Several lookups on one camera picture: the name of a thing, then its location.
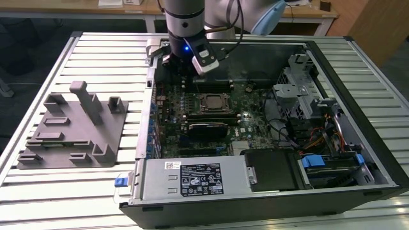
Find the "sticker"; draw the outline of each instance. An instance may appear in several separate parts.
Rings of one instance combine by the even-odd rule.
[[[167,161],[165,169],[180,169],[181,161]]]
[[[336,18],[336,17],[337,17],[337,15],[328,15],[328,14],[323,15],[323,18]]]
[[[143,11],[125,11],[125,13],[143,13]]]
[[[223,194],[220,164],[180,165],[180,183],[183,196]]]

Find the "gray plastic holder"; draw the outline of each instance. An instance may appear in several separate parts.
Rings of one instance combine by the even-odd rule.
[[[17,160],[19,169],[112,167],[125,123],[128,102],[120,97],[101,101],[87,92],[87,82],[73,81],[69,91],[79,102],[61,94],[45,99],[41,123]]]

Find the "small white label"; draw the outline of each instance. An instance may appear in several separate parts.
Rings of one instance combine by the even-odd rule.
[[[209,188],[209,190],[217,190],[217,189],[223,189],[223,186],[217,185],[217,186],[211,186],[211,188]]]
[[[337,17],[337,15],[328,15],[328,14],[323,15],[323,18],[336,18],[336,17]]]
[[[180,169],[181,161],[167,161],[165,169]]]
[[[143,13],[143,11],[125,11],[125,13]]]

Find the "barcode sticker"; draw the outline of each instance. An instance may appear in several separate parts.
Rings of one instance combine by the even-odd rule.
[[[167,161],[165,169],[180,169],[181,161]]]

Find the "cpu socket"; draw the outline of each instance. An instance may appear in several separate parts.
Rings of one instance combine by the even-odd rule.
[[[229,114],[233,110],[229,107],[229,95],[201,94],[200,95],[200,113],[201,114]]]

